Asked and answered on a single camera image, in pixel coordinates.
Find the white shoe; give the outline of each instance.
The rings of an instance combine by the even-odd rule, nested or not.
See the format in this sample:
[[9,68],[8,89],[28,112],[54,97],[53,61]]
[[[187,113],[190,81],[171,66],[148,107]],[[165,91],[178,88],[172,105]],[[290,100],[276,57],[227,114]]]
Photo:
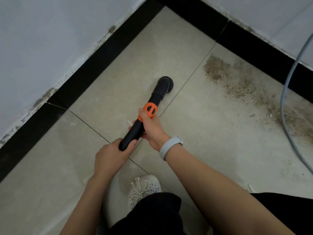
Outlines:
[[128,210],[131,211],[142,198],[162,192],[159,180],[153,175],[135,178],[131,183],[132,188],[128,193]]

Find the white watch strap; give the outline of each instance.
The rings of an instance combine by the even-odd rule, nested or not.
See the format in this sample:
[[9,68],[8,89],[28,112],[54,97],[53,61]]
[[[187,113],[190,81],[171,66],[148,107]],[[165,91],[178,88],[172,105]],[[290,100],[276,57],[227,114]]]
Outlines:
[[174,138],[170,138],[169,140],[167,140],[167,142],[162,146],[160,150],[160,156],[164,161],[165,161],[165,156],[168,150],[170,150],[171,147],[173,147],[175,144],[178,144],[178,143],[182,145],[182,138],[175,136]]

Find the gray cable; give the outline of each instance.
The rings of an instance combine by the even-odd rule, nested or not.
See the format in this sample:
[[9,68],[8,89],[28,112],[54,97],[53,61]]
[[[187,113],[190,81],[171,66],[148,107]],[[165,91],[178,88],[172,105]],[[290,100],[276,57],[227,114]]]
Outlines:
[[310,37],[308,38],[306,43],[303,45],[303,47],[302,47],[298,57],[296,58],[294,64],[292,65],[292,68],[290,69],[290,72],[289,72],[289,74],[287,76],[287,79],[286,79],[286,82],[285,82],[285,85],[284,85],[284,89],[283,89],[283,92],[281,93],[281,97],[280,97],[280,113],[281,113],[281,119],[282,119],[282,122],[283,122],[283,129],[285,131],[285,134],[286,134],[287,138],[289,139],[289,142],[290,142],[293,150],[295,151],[295,154],[298,156],[298,158],[301,160],[301,162],[303,162],[303,164],[307,167],[307,169],[313,174],[312,167],[304,159],[304,157],[300,153],[299,149],[297,148],[295,142],[293,141],[291,135],[289,134],[289,132],[288,132],[288,130],[286,128],[286,122],[285,122],[285,116],[284,116],[284,100],[285,100],[285,95],[286,95],[286,92],[287,92],[287,89],[288,89],[288,85],[289,85],[290,79],[292,77],[292,74],[293,74],[296,66],[298,65],[298,63],[299,63],[299,61],[301,59],[301,56],[302,56],[303,52],[305,51],[305,49],[307,48],[307,46],[311,42],[312,38],[313,38],[313,33],[310,35]]

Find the white wall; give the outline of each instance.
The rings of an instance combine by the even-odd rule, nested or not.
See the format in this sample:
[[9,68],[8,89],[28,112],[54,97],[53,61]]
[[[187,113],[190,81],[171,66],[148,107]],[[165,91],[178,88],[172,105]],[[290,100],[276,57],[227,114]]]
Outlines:
[[143,1],[0,0],[0,140],[8,140],[40,106],[33,109],[37,100],[60,87],[97,41],[109,37],[109,28]]
[[[313,0],[202,0],[251,27],[274,46],[297,56],[313,33]],[[302,57],[313,67],[313,43]]]

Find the person's right hand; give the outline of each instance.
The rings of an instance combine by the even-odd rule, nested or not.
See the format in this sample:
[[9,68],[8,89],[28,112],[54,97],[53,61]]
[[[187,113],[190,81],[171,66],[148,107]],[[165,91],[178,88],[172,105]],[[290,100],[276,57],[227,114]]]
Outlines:
[[142,108],[139,109],[138,113],[143,120],[143,127],[146,132],[143,133],[141,137],[148,140],[150,146],[159,152],[163,144],[165,144],[171,137],[164,132],[158,116],[155,115],[152,119],[150,119],[147,112]]

